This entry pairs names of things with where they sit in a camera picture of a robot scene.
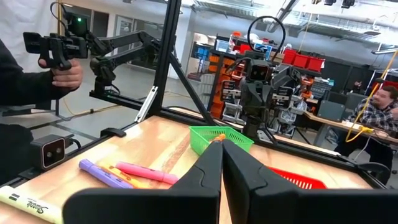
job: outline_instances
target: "metal bracket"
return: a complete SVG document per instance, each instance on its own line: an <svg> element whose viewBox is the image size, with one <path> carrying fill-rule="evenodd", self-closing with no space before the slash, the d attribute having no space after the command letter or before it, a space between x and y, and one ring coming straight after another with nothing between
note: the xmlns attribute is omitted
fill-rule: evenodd
<svg viewBox="0 0 398 224"><path fill-rule="evenodd" d="M150 89L150 92L149 92L147 98L145 99L144 103L142 104L142 107L139 110L134 122L140 123L142 120L145 119L150 106L152 106L152 103L154 102L156 94L157 94L157 86L153 86Z"/></svg>

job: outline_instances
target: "highlighter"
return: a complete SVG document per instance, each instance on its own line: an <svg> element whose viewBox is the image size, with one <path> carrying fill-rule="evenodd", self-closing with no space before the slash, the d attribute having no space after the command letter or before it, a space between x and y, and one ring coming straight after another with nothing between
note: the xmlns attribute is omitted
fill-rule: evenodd
<svg viewBox="0 0 398 224"><path fill-rule="evenodd" d="M159 170L148 169L146 167L129 164L127 162L118 162L116 168L119 170L139 177L145 177L151 180L158 180L168 184L175 184L178 181L178 177L173 174L167 174Z"/></svg>
<svg viewBox="0 0 398 224"><path fill-rule="evenodd" d="M104 162L100 162L98 164L98 166L103 169L106 172L109 172L110 174L115 175L116 177L124 180L125 182L129 183L130 185L132 185L134 188L138 188L138 189L147 189L148 186L146 186L145 184L139 182L136 179L133 179L132 177L130 177L127 173L122 172L121 170L119 170L118 168L111 166L107 163Z"/></svg>
<svg viewBox="0 0 398 224"><path fill-rule="evenodd" d="M60 208L41 200L36 200L19 193L10 186L0 188L0 201L14 208L18 208L47 222L62 224L62 211Z"/></svg>
<svg viewBox="0 0 398 224"><path fill-rule="evenodd" d="M82 170L87 171L92 176L96 177L98 180L104 182L110 187L131 189L130 184L117 178L115 175L103 171L101 168L90 162L88 159L83 159L79 162L79 167Z"/></svg>

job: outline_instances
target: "ceiling light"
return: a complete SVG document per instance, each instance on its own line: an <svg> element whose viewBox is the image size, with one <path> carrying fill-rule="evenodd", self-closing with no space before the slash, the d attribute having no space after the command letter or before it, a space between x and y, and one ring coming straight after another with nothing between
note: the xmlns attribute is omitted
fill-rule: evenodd
<svg viewBox="0 0 398 224"><path fill-rule="evenodd" d="M394 47L391 49L384 49L384 50L372 50L372 54L380 55L380 54L393 54L395 51L398 50L398 47Z"/></svg>
<svg viewBox="0 0 398 224"><path fill-rule="evenodd" d="M325 0L325 5L326 6L331 6L333 3L336 3L336 0Z"/></svg>
<svg viewBox="0 0 398 224"><path fill-rule="evenodd" d="M341 4L341 8L343 9L349 9L351 6L354 6L355 0L343 0L343 3Z"/></svg>

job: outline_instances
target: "white cable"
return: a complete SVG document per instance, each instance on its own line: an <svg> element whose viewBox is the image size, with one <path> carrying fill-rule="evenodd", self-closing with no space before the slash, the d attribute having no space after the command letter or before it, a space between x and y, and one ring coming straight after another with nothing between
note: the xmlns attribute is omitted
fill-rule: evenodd
<svg viewBox="0 0 398 224"><path fill-rule="evenodd" d="M369 137L368 137L368 140L366 141L365 147L363 147L363 149L361 150L361 152L359 152L358 155L356 155L354 161L356 161L356 159L358 158L358 156L366 149L366 147L367 147L368 144L369 144L369 140L370 140L370 139L371 139L371 137L369 136Z"/></svg>

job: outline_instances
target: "green plastic tray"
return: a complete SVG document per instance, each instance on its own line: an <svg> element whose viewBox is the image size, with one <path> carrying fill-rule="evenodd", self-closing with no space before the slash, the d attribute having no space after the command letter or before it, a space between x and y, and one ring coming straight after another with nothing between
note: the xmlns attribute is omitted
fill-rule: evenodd
<svg viewBox="0 0 398 224"><path fill-rule="evenodd" d="M191 148L200 156L210 145L215 137L225 134L226 138L234 142L246 152L249 152L254 141L230 127L217 126L192 126L189 127L191 136Z"/></svg>

